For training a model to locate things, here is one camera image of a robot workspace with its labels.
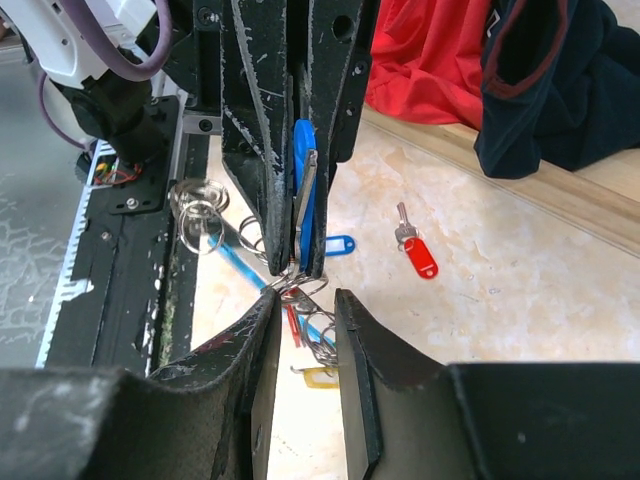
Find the yellow key tag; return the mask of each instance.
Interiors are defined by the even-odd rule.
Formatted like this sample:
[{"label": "yellow key tag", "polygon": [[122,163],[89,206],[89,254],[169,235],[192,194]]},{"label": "yellow key tag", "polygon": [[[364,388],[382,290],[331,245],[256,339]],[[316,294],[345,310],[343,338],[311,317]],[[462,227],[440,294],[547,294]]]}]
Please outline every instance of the yellow key tag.
[{"label": "yellow key tag", "polygon": [[336,368],[305,368],[302,374],[309,388],[340,388],[338,369]]}]

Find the red keychain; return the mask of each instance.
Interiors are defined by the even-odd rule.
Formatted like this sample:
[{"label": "red keychain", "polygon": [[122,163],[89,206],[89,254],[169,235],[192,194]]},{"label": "red keychain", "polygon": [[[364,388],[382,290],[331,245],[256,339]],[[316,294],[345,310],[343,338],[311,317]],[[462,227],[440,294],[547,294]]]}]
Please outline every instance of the red keychain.
[{"label": "red keychain", "polygon": [[422,278],[430,280],[438,275],[438,264],[421,238],[413,237],[404,242],[404,251]]},{"label": "red keychain", "polygon": [[300,328],[298,324],[298,314],[293,305],[287,305],[287,318],[289,320],[289,328],[291,329],[291,335],[293,336],[293,343],[296,348],[300,348]]},{"label": "red keychain", "polygon": [[404,249],[418,275],[427,280],[434,278],[438,275],[438,264],[424,241],[418,236],[420,234],[418,229],[409,223],[404,203],[398,204],[398,212],[400,213],[400,226],[396,229],[398,249]]}]

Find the blue keychain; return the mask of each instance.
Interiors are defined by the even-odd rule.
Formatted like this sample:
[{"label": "blue keychain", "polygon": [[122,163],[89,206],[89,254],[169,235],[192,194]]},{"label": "blue keychain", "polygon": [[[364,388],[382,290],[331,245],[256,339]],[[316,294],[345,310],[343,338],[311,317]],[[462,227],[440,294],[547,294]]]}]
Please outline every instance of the blue keychain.
[{"label": "blue keychain", "polygon": [[[300,119],[296,121],[293,128],[293,158],[294,177],[296,183],[296,195],[300,193],[304,168],[311,150],[316,149],[316,137],[313,125],[309,120]],[[316,200],[316,180],[313,179],[309,201],[304,212],[304,220],[300,234],[300,270],[305,271],[309,265],[309,254],[311,250],[311,229],[313,227],[313,206]]]},{"label": "blue keychain", "polygon": [[349,255],[356,249],[356,241],[349,235],[334,235],[327,237],[327,247],[325,256],[337,257],[338,255]]}]

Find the gray surface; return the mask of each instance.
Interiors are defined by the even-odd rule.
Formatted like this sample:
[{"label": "gray surface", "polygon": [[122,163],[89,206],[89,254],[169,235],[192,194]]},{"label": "gray surface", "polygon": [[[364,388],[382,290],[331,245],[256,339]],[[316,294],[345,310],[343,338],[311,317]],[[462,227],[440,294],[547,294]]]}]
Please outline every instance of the gray surface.
[{"label": "gray surface", "polygon": [[35,364],[82,190],[78,151],[40,117],[36,76],[0,62],[0,368]]},{"label": "gray surface", "polygon": [[87,5],[103,27],[118,25],[118,20],[113,15],[113,10],[106,0],[86,0]]}]

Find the red key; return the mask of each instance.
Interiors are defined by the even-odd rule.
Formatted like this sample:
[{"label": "red key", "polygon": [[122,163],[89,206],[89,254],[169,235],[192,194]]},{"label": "red key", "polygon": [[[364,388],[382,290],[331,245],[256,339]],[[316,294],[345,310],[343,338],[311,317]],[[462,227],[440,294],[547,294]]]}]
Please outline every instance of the red key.
[{"label": "red key", "polygon": [[291,328],[291,335],[293,336],[293,343],[296,348],[300,348],[300,328],[298,324],[298,315],[293,305],[287,305],[287,318],[289,320],[289,328]]},{"label": "red key", "polygon": [[430,280],[438,275],[438,264],[421,238],[412,237],[405,241],[404,251],[422,278]]}]

